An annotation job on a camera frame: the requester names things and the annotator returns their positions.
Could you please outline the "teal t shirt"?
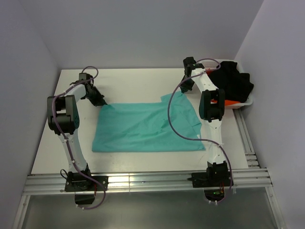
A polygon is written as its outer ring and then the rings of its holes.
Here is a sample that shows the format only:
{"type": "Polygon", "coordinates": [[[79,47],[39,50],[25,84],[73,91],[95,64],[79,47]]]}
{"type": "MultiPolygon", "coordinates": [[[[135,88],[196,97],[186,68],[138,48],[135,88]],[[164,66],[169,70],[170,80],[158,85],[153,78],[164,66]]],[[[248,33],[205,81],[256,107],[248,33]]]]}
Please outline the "teal t shirt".
{"type": "Polygon", "coordinates": [[[116,103],[101,108],[92,151],[178,152],[205,150],[201,121],[181,92],[159,103],[116,103]]]}

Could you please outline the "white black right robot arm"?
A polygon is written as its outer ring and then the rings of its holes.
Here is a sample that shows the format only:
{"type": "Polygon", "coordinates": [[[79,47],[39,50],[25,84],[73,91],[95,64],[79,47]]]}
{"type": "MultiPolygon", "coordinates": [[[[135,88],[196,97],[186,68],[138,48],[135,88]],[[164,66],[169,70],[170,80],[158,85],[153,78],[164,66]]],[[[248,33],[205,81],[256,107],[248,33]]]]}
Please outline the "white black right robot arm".
{"type": "Polygon", "coordinates": [[[192,90],[197,85],[201,97],[199,116],[203,120],[207,143],[208,161],[205,172],[195,172],[188,180],[193,187],[220,187],[233,184],[232,167],[222,146],[221,125],[225,112],[225,92],[219,89],[209,78],[202,62],[193,57],[183,60],[184,77],[180,85],[182,93],[192,90]]]}

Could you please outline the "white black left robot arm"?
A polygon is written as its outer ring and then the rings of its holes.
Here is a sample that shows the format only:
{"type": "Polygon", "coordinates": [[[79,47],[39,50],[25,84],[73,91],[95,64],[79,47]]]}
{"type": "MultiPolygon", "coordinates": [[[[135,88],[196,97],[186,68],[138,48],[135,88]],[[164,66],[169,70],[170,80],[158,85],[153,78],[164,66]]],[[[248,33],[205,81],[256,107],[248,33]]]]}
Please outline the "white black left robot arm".
{"type": "Polygon", "coordinates": [[[95,183],[86,162],[78,138],[80,117],[77,108],[79,100],[87,99],[93,106],[104,106],[104,95],[94,86],[95,77],[82,71],[79,79],[70,84],[63,93],[47,98],[47,120],[49,129],[61,140],[69,163],[64,178],[66,184],[81,190],[88,190],[95,183]]]}

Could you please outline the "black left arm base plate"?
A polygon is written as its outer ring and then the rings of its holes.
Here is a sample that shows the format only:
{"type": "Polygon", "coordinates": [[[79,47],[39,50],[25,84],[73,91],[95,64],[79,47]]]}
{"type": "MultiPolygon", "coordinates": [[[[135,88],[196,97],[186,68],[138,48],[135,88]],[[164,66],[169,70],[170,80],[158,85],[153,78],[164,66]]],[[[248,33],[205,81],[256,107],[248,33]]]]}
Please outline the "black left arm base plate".
{"type": "Polygon", "coordinates": [[[98,181],[102,187],[96,182],[87,179],[80,174],[75,174],[74,177],[67,178],[64,191],[65,192],[82,192],[82,191],[106,191],[108,188],[108,176],[93,176],[94,180],[98,181]]]}

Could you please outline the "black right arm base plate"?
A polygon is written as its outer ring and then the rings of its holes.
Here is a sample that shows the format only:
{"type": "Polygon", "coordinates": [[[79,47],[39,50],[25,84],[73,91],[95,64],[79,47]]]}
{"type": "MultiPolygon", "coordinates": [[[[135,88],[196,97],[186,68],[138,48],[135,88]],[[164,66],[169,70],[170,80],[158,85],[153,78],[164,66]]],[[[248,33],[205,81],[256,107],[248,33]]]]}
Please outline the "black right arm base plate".
{"type": "Polygon", "coordinates": [[[234,185],[230,172],[196,172],[191,173],[191,177],[187,178],[187,180],[192,182],[194,188],[220,186],[229,187],[234,185]]]}

